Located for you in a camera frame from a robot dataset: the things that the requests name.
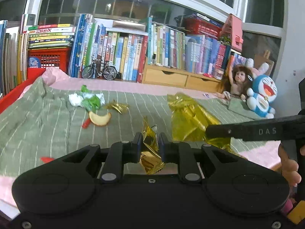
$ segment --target wooden drawer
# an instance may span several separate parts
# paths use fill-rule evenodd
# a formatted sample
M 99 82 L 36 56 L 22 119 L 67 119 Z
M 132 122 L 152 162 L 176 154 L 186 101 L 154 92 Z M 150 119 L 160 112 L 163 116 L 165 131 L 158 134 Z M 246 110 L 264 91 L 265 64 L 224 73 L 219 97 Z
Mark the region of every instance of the wooden drawer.
M 145 83 L 184 87 L 188 76 L 172 71 L 147 69 L 144 78 Z
M 185 87 L 187 89 L 196 89 L 200 91 L 215 93 L 217 92 L 218 84 L 219 82 L 217 81 L 211 81 L 200 77 L 189 76 Z

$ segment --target doraemon plush toy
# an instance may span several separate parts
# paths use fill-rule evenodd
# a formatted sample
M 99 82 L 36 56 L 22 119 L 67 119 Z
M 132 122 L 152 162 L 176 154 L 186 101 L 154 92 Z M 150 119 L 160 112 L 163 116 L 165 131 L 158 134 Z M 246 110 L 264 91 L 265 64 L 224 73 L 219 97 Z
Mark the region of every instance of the doraemon plush toy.
M 270 107 L 278 94 L 278 89 L 275 86 L 274 81 L 266 76 L 260 75 L 253 80 L 252 89 L 247 90 L 247 105 L 249 109 L 254 111 L 261 117 L 273 119 L 275 109 Z

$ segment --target red crate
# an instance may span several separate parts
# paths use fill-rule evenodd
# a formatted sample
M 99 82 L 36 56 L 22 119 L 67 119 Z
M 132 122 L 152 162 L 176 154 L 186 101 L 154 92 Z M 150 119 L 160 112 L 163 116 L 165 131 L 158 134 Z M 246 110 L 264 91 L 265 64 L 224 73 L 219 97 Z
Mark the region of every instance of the red crate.
M 29 57 L 36 57 L 40 60 L 41 68 L 59 67 L 63 72 L 67 73 L 68 64 L 70 62 L 71 48 L 29 50 Z
M 187 18 L 185 21 L 186 29 L 190 31 L 189 34 L 204 34 L 211 38 L 218 39 L 219 33 L 222 30 L 220 27 L 200 19 Z

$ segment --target yellow cellophane wrapper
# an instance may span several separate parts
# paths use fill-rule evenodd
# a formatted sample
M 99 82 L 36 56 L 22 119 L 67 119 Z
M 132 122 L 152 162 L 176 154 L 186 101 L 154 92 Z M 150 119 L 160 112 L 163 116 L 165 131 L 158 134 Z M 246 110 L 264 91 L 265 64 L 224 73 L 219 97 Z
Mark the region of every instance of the yellow cellophane wrapper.
M 208 139 L 205 130 L 209 125 L 221 124 L 196 100 L 183 93 L 167 95 L 172 114 L 172 137 L 177 141 L 205 141 L 225 151 L 238 155 L 231 149 L 231 138 Z
M 141 152 L 140 164 L 144 167 L 148 175 L 160 171 L 164 163 L 158 154 L 159 146 L 156 131 L 154 131 L 147 122 L 147 117 L 143 118 L 143 143 L 147 150 Z
M 124 114 L 128 111 L 129 105 L 124 103 L 118 103 L 115 100 L 113 100 L 113 102 L 105 104 L 104 107 L 107 109 L 114 109 L 118 111 L 120 114 Z

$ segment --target red bed frame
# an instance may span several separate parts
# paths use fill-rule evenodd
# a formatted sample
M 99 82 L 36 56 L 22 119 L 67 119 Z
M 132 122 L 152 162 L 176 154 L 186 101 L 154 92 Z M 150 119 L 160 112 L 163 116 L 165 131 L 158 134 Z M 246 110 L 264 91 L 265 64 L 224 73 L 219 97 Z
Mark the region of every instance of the red bed frame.
M 34 83 L 37 77 L 41 76 L 45 72 L 44 68 L 37 69 L 28 69 L 27 71 L 27 80 L 14 88 L 10 93 L 4 96 L 0 100 L 0 114 L 10 105 L 14 103 L 18 99 L 18 97 L 22 94 L 25 87 Z

